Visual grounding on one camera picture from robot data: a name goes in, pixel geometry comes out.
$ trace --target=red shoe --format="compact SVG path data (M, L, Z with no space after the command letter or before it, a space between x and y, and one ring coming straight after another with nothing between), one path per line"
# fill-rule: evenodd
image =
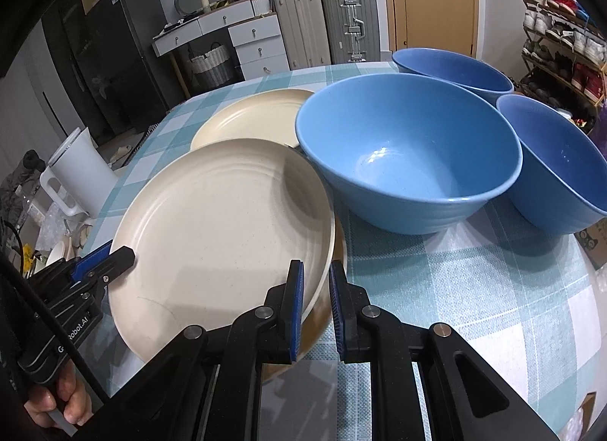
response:
M570 15L576 15L576 11L578 10L578 5L574 0L555 0L558 3L558 7L569 13Z
M584 95L594 102L598 102L603 97L603 91L605 90L603 78L599 73L592 71L591 69L588 69L587 76L588 81L586 83Z
M580 92L584 92L589 71L590 69L584 64L576 63L576 65L573 67L573 78L571 79L571 84Z

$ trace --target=blue bowl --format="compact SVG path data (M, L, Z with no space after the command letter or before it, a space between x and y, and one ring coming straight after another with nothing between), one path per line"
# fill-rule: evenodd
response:
M303 104L295 131L352 212L401 234L469 217L514 183L523 162L514 130L493 106L420 75L327 86Z
M523 144L523 170L508 196L529 222L561 235L607 216L607 162L584 133L528 97L505 96L497 107Z
M457 52L411 48L392 54L401 73L415 73L447 80L495 105L502 95L514 92L506 75L492 66Z

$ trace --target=screw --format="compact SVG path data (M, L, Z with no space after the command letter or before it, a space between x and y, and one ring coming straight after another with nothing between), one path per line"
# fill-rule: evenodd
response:
M377 306L365 306L362 308L362 314L367 318L377 318L381 314L381 309Z
M432 331L439 337L448 337L451 334L451 327L444 323L436 323L436 325L432 327Z
M267 320L272 317L272 314L274 314L274 310L269 306L259 306L255 310L255 316L260 320Z
M183 331L183 336L188 340L196 340L202 335L202 328L198 325L190 325Z

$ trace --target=white electric kettle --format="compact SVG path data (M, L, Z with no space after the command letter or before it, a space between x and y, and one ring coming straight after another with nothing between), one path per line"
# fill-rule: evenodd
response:
M56 179L76 202L69 207L50 185ZM89 128L74 132L50 158L40 176L40 186L68 217L87 213L97 218L118 177L97 153L90 140Z

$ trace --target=ceramic plate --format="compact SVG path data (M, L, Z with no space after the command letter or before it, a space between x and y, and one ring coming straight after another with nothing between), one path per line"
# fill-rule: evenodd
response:
M308 90L271 90L230 104L198 130L190 150L232 138L260 138L297 147L295 116L313 94Z
M344 229L337 216L335 216L335 248L333 249L332 261L340 259L344 264L346 274L348 272L348 250L345 245ZM299 355L297 360L303 359L312 347L320 340L323 333L327 329L329 322L333 319L331 310L331 295L329 294L329 279L325 280L322 286L321 294L312 308L310 314L302 324L302 336L299 343ZM289 367L279 364L264 364L263 365L263 381L268 381L278 374L283 373Z
M330 199L304 157L260 139L207 145L154 176L120 222L112 250L129 246L137 261L109 286L112 316L148 361L187 325L230 325L263 304L301 259L305 318L334 244Z

